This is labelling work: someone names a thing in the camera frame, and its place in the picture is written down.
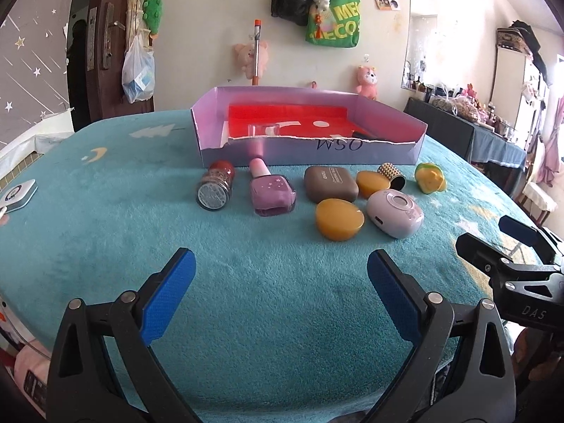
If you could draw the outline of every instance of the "table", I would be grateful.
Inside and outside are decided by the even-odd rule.
[[[72,298],[113,301],[189,247],[196,277],[164,338],[152,344],[182,395],[205,422],[326,423],[371,406],[411,348],[369,282],[371,251],[384,248],[425,290],[474,304],[489,288],[456,256],[456,237],[471,231],[507,251],[515,241],[498,231],[498,218],[531,224],[492,182],[430,137],[420,161],[442,167],[448,190],[425,196],[415,168],[401,167],[404,192],[426,215],[416,235],[394,240],[368,222],[353,240],[331,243],[315,227],[305,166],[272,169],[297,189],[291,214],[257,216],[246,169],[235,177],[228,206],[208,212],[195,201],[204,170],[189,111],[100,121],[15,181],[35,178],[38,190],[0,227],[2,296],[52,347]],[[530,249],[523,258],[535,261]]]
[[[486,128],[413,97],[404,112],[427,123],[427,135],[467,162],[525,169],[527,152]]]

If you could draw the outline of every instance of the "person's hand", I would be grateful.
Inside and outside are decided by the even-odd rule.
[[[515,341],[515,345],[513,346],[513,356],[511,357],[511,362],[513,363],[513,371],[517,376],[523,370],[525,364],[523,364],[523,360],[527,356],[527,332],[529,329],[524,329],[517,340]],[[544,380],[554,372],[556,366],[560,361],[560,354],[553,352],[549,356],[548,360],[545,363],[539,364],[535,368],[529,372],[528,379],[531,382],[538,382]]]

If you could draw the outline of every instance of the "white wardrobe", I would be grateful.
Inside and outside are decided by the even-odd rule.
[[[534,86],[537,98],[527,102],[523,96],[526,83]],[[548,100],[548,87],[539,70],[527,56],[514,50],[497,48],[497,66],[491,101],[495,113],[515,129],[511,141],[528,149],[544,109],[541,100]]]

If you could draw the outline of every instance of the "brown case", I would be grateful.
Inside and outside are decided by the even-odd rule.
[[[358,197],[358,185],[343,167],[309,167],[304,175],[304,183],[307,197],[315,203],[328,198],[354,202]]]

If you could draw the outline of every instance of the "blue gripper pad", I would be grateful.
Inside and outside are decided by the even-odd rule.
[[[186,250],[143,308],[140,333],[145,346],[164,335],[195,275],[196,257]]]
[[[499,230],[527,246],[535,246],[539,239],[537,229],[526,226],[509,216],[500,218]]]
[[[402,339],[419,345],[419,311],[377,251],[368,257],[368,278]]]

